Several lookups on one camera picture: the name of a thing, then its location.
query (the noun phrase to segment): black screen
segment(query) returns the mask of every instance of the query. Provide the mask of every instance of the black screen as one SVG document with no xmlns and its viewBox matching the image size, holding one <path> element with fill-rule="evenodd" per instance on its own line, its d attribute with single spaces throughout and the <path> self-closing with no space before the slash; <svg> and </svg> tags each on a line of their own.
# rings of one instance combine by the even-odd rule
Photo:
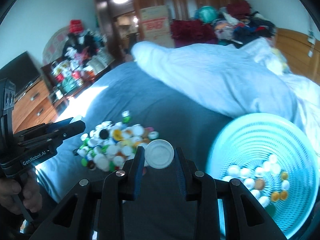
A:
<svg viewBox="0 0 320 240">
<path fill-rule="evenodd" d="M 40 76 L 27 52 L 22 53 L 0 69 L 0 79 L 9 78 L 16 85 L 16 95 Z"/>
</svg>

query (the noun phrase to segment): wall socket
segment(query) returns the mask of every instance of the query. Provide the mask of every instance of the wall socket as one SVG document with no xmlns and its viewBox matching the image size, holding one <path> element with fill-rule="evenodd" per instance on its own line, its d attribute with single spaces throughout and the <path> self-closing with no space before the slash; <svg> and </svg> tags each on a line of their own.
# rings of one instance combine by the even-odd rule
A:
<svg viewBox="0 0 320 240">
<path fill-rule="evenodd" d="M 315 35 L 313 34 L 313 31 L 309 30 L 309 34 L 308 34 L 308 42 L 310 42 L 311 44 L 315 45 L 316 44 L 316 38 Z"/>
</svg>

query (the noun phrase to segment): human hand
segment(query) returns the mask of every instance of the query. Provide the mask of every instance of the human hand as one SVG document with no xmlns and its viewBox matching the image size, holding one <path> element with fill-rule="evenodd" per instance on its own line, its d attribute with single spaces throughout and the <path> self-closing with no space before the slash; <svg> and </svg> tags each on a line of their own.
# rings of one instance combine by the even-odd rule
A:
<svg viewBox="0 0 320 240">
<path fill-rule="evenodd" d="M 14 179 L 0 179 L 0 205 L 11 213 L 21 214 L 19 206 L 14 202 L 12 196 L 19 194 L 21 186 Z M 28 180 L 22 189 L 24 196 L 23 205 L 32 213 L 38 212 L 42 208 L 42 196 L 40 187 L 36 181 L 36 174 L 33 170 L 28 171 Z"/>
</svg>

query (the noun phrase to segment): turquoise basket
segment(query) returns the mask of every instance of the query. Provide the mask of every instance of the turquoise basket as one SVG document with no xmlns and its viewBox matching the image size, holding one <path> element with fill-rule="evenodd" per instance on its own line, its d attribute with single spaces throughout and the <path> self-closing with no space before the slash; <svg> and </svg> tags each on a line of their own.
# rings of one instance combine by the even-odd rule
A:
<svg viewBox="0 0 320 240">
<path fill-rule="evenodd" d="M 289 174 L 290 188 L 285 201 L 271 202 L 274 221 L 289 239 L 306 221 L 315 204 L 319 170 L 307 136 L 293 123 L 273 114 L 248 114 L 227 125 L 211 147 L 206 172 L 215 179 L 228 175 L 231 165 L 255 170 L 271 154 L 278 157 L 282 171 Z M 281 191 L 280 176 L 266 172 L 261 196 Z M 219 202 L 220 229 L 225 234 L 222 201 Z"/>
</svg>

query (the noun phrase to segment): silver bolt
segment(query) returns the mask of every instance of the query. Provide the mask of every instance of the silver bolt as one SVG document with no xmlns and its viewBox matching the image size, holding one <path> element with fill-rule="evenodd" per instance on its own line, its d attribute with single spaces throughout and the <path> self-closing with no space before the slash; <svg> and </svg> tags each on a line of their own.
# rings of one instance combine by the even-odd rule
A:
<svg viewBox="0 0 320 240">
<path fill-rule="evenodd" d="M 239 179 L 232 179 L 232 180 L 231 180 L 231 183 L 232 183 L 233 185 L 235 185 L 235 186 L 239 186 L 241 182 L 240 182 Z"/>
<path fill-rule="evenodd" d="M 116 171 L 116 175 L 117 175 L 118 177 L 122 177 L 122 176 L 125 175 L 125 171 L 123 171 L 123 170 Z"/>
<path fill-rule="evenodd" d="M 80 186 L 87 186 L 89 183 L 89 181 L 87 179 L 81 179 L 81 181 L 79 181 Z"/>
<path fill-rule="evenodd" d="M 203 176 L 204 176 L 204 172 L 203 172 L 203 171 L 196 171 L 196 172 L 195 172 L 195 175 L 196 175 L 197 177 L 203 177 Z"/>
</svg>

